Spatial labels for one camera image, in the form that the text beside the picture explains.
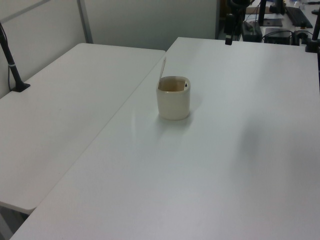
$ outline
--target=keyboard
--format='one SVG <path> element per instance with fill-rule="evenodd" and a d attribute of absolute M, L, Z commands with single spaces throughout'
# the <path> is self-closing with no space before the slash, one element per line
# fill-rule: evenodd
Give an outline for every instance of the keyboard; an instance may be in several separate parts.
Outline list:
<path fill-rule="evenodd" d="M 308 18 L 304 15 L 300 8 L 286 6 L 285 10 L 294 26 L 301 27 L 301 23 L 304 22 L 308 29 L 313 28 L 312 24 L 309 22 Z"/>

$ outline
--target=desk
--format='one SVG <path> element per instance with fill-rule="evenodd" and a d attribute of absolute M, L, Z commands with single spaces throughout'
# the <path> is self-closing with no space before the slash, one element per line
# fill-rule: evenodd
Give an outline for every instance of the desk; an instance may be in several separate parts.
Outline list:
<path fill-rule="evenodd" d="M 12 240 L 319 238 L 317 55 L 178 38 L 166 60 L 191 115 L 159 118 L 159 62 Z"/>
<path fill-rule="evenodd" d="M 0 205 L 30 214 L 164 55 L 79 44 L 0 100 Z"/>

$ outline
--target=cup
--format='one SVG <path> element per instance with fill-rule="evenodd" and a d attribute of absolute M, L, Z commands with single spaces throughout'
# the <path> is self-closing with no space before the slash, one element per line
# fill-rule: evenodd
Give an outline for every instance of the cup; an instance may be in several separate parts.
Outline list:
<path fill-rule="evenodd" d="M 190 111 L 190 81 L 183 76 L 160 78 L 156 88 L 159 115 L 167 120 L 182 120 Z"/>

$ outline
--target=microphone stand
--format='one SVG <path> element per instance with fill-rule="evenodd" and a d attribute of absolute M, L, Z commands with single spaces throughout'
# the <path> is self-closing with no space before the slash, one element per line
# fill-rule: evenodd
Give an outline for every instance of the microphone stand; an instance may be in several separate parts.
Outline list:
<path fill-rule="evenodd" d="M 21 93 L 23 90 L 30 87 L 30 84 L 24 83 L 20 78 L 15 61 L 12 57 L 11 52 L 10 52 L 10 49 L 8 46 L 8 40 L 7 40 L 5 31 L 4 31 L 4 28 L 1 25 L 1 22 L 0 22 L 0 44 L 1 44 L 2 50 L 4 52 L 5 58 L 8 62 L 8 66 L 9 66 L 9 68 L 12 72 L 12 75 L 14 77 L 14 80 L 15 80 L 15 87 L 12 89 L 12 91 Z"/>
<path fill-rule="evenodd" d="M 318 36 L 320 31 L 320 15 L 318 13 L 318 16 L 316 17 L 316 22 L 312 34 L 312 38 L 308 38 L 307 44 L 305 46 L 305 51 L 307 53 L 318 53 L 319 52 L 319 42 L 318 42 Z"/>

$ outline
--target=floor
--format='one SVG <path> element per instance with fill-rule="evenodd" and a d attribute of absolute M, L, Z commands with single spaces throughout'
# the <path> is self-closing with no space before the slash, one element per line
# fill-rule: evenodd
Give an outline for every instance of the floor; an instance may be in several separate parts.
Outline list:
<path fill-rule="evenodd" d="M 0 206 L 0 240 L 9 240 L 27 218 L 27 214 Z"/>

